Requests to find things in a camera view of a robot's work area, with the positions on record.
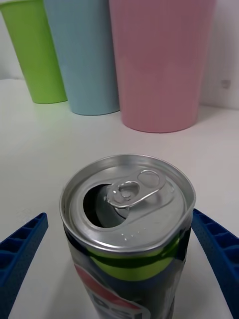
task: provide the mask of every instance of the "soda can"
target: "soda can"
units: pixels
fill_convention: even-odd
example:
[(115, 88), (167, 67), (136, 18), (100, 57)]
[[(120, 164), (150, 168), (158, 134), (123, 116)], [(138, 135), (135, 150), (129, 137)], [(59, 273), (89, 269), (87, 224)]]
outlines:
[(195, 201), (182, 172), (149, 156), (112, 156), (72, 177), (60, 213), (100, 319), (172, 318)]

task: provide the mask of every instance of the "plastic cup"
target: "plastic cup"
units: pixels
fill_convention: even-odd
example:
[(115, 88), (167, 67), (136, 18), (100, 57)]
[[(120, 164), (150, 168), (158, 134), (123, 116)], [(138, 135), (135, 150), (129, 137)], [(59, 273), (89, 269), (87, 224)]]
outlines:
[(67, 100), (42, 0), (0, 4), (33, 102)]

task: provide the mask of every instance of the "can rim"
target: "can rim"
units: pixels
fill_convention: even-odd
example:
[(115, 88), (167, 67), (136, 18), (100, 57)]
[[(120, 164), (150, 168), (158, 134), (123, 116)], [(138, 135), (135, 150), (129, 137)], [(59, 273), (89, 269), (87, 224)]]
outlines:
[[(157, 244), (152, 244), (152, 245), (149, 245), (147, 248), (144, 247), (144, 249), (132, 249), (132, 251), (129, 251), (129, 249), (123, 249), (121, 248), (120, 251), (117, 249), (117, 248), (112, 248), (112, 247), (99, 247), (97, 244), (94, 244), (94, 243), (89, 243), (87, 240), (85, 240), (84, 238), (81, 238), (79, 236), (79, 234), (77, 234), (76, 232), (74, 232), (72, 230), (72, 228), (70, 227), (70, 225), (68, 224), (68, 222), (66, 221), (65, 217), (64, 217), (64, 211), (62, 210), (62, 204), (63, 204), (63, 198), (64, 198), (64, 195), (65, 195), (65, 190), (68, 188), (68, 185), (71, 183), (72, 179), (78, 174), (80, 173), (82, 170), (84, 170), (85, 168), (89, 167), (90, 165), (93, 165), (97, 162), (99, 162), (100, 160), (107, 160), (107, 159), (111, 159), (111, 158), (114, 158), (116, 156), (141, 156), (141, 157), (145, 157), (145, 158), (150, 158), (150, 159), (154, 159), (154, 160), (160, 160), (161, 162), (167, 164), (167, 165), (170, 165), (172, 168), (174, 168), (175, 170), (177, 170), (185, 179), (186, 181), (188, 182), (191, 190), (192, 190), (192, 194), (193, 194), (193, 200), (192, 200), (192, 203), (191, 205), (188, 207), (188, 209), (185, 211), (183, 217), (180, 219), (180, 222), (175, 225), (175, 227), (168, 233), (168, 235), (160, 242), (158, 242)], [(194, 190), (194, 187), (192, 185), (192, 183), (190, 182), (190, 180), (188, 179), (188, 177), (181, 171), (179, 170), (178, 168), (176, 168), (174, 165), (166, 162), (165, 160), (161, 160), (161, 159), (158, 159), (156, 157), (152, 157), (152, 156), (148, 156), (148, 155), (142, 155), (142, 154), (117, 154), (117, 155), (112, 155), (112, 156), (108, 156), (108, 157), (105, 157), (105, 158), (102, 158), (102, 159), (99, 159), (99, 160), (96, 160), (92, 163), (90, 163), (89, 165), (86, 165), (84, 166), (83, 168), (81, 168), (80, 170), (78, 170), (69, 180), (68, 182), (66, 183), (66, 185), (64, 186), (62, 192), (61, 192), (61, 195), (60, 195), (60, 215), (61, 215), (61, 219), (62, 219), (62, 222), (63, 222), (63, 225), (64, 227), (66, 227), (66, 229), (68, 230), (68, 232), (71, 234), (71, 236), (73, 238), (75, 238), (80, 244), (82, 244), (84, 247), (88, 247), (90, 249), (94, 249), (96, 251), (100, 251), (100, 252), (105, 252), (105, 253), (114, 253), (114, 254), (125, 254), (125, 255), (132, 255), (132, 254), (141, 254), (141, 253), (145, 253), (145, 252), (151, 252), (151, 251), (154, 251), (156, 249), (158, 249), (158, 247), (160, 246), (161, 248), (167, 246), (170, 241), (174, 238), (175, 234), (180, 230), (181, 228), (181, 225), (185, 222), (185, 220), (188, 218), (190, 212), (193, 211), (193, 208), (194, 208), (194, 205), (195, 205), (195, 202), (196, 202), (196, 192)]]

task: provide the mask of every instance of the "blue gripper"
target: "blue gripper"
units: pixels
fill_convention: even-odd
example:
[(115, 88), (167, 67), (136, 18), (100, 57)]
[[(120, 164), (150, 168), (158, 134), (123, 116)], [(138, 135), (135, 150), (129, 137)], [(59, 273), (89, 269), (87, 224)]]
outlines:
[(47, 215), (41, 213), (0, 243), (1, 319), (8, 318), (47, 228)]
[(234, 319), (239, 319), (239, 238), (194, 209), (195, 232)]

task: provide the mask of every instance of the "can lid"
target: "can lid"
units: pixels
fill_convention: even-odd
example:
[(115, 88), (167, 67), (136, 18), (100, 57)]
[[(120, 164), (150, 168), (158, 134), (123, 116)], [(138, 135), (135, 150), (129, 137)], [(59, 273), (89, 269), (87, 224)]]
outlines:
[(192, 214), (186, 176), (147, 156), (120, 155), (79, 171), (61, 197), (65, 227), (81, 243), (115, 253), (163, 247)]

